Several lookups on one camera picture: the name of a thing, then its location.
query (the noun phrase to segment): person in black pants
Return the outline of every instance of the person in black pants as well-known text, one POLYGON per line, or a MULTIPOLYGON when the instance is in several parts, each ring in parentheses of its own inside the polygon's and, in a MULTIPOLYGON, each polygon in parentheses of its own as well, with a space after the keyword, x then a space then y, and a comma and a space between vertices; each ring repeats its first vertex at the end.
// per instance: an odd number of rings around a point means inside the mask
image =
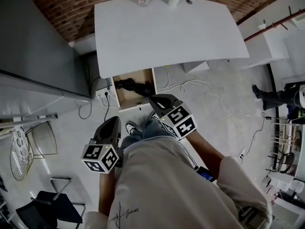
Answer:
POLYGON ((295 86, 289 88, 285 91, 278 91, 278 92, 264 92, 259 90, 256 85, 252 85, 252 91, 255 94, 256 98, 263 100, 263 109, 271 109, 279 107, 283 104, 287 104, 290 106, 296 106, 299 108, 305 108, 302 105, 303 101, 300 101, 300 97, 304 98, 302 94, 301 87, 303 86, 295 86))

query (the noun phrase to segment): forearm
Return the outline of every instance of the forearm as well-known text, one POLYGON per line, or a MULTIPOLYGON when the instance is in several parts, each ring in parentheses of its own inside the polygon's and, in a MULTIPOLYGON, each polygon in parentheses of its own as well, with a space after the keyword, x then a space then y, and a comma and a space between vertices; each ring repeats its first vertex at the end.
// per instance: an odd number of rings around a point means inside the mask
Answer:
POLYGON ((99 212, 109 216, 114 200, 115 175, 114 169, 109 174, 100 174, 99 212))
POLYGON ((205 163, 209 171, 217 179, 219 175, 220 162, 224 156, 212 147, 197 131, 186 136, 197 154, 205 163))

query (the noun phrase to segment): white marker cube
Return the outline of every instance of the white marker cube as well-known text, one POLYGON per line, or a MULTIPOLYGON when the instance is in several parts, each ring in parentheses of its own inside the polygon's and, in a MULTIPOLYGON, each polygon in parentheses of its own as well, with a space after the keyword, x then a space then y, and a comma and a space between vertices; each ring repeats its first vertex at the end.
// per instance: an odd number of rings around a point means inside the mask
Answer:
POLYGON ((185 103, 174 108, 167 115, 161 117, 159 121, 169 133, 179 140, 197 128, 194 116, 185 103))
POLYGON ((81 160, 90 171, 108 174, 119 157, 111 144, 87 144, 81 160))

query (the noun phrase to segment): desk drawer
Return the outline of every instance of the desk drawer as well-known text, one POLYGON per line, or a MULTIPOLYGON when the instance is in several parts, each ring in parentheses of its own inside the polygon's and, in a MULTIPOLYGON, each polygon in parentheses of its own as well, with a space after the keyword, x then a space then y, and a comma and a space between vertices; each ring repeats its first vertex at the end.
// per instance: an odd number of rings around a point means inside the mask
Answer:
MULTIPOLYGON (((155 81, 153 69, 139 70, 139 71, 134 71, 134 72, 114 76, 111 78, 112 85, 114 86, 115 81, 126 80, 128 78, 132 78, 136 83, 149 82, 153 84, 155 94, 157 93, 156 81, 155 81)), ((121 89, 115 89, 114 94, 117 104, 119 106, 119 112, 131 110, 149 104, 148 101, 149 97, 141 96, 135 93, 134 91, 127 91, 121 88, 121 89)))

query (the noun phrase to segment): concrete floor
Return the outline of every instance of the concrete floor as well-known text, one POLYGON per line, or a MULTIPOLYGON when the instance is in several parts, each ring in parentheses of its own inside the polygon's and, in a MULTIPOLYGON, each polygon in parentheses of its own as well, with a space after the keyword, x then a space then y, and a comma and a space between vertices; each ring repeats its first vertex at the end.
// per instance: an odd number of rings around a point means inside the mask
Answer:
MULTIPOLYGON (((207 92, 202 86, 188 83, 185 85, 185 93, 179 87, 168 91, 180 100, 184 101, 194 114, 199 133, 205 137, 216 149, 225 156, 237 157, 243 148, 246 152, 254 132, 262 126, 263 110, 262 102, 255 99, 252 93, 251 84, 256 84, 265 91, 271 90, 269 75, 265 66, 257 66, 250 69, 234 70, 229 64, 222 63, 215 69, 210 69, 196 74, 185 74, 181 65, 171 65, 168 68, 169 84, 180 84, 187 80, 200 79, 210 83, 225 108, 230 111, 236 119, 230 116, 221 108, 213 95, 207 92)), ((157 87, 163 87, 167 83, 167 75, 164 67, 155 68, 157 87)), ((81 114, 86 116, 90 106, 84 106, 81 114)), ((142 110, 134 109, 118 113, 117 108, 110 108, 107 117, 118 115, 124 124, 128 120, 135 123, 142 122, 152 111, 150 106, 142 107, 142 110)), ((41 160, 35 160, 30 168, 28 176, 21 182, 17 182, 10 171, 10 146, 9 138, 0 140, 0 175, 2 176, 8 193, 2 192, 8 200, 10 208, 15 210, 29 203, 32 192, 37 195, 39 191, 52 191, 49 183, 50 177, 71 177, 72 184, 67 187, 65 193, 75 202, 84 202, 87 211, 96 210, 99 197, 99 175, 89 172, 80 161, 81 153, 85 144, 93 136, 96 128, 103 122, 106 108, 94 99, 92 102, 92 114, 87 120, 78 117, 78 109, 59 116, 58 120, 52 121, 57 145, 58 154, 47 156, 45 164, 41 160)), ((274 116, 275 112, 265 112, 268 116, 274 116)), ((270 136, 274 133, 274 125, 265 121, 263 131, 257 133, 251 151, 244 158, 243 166, 247 174, 257 183, 260 183, 267 172, 265 168, 271 165, 271 159, 267 157, 272 149, 270 136)), ((183 141, 198 165, 202 161, 183 141)), ((59 223, 61 229, 74 228, 71 223, 59 223)))

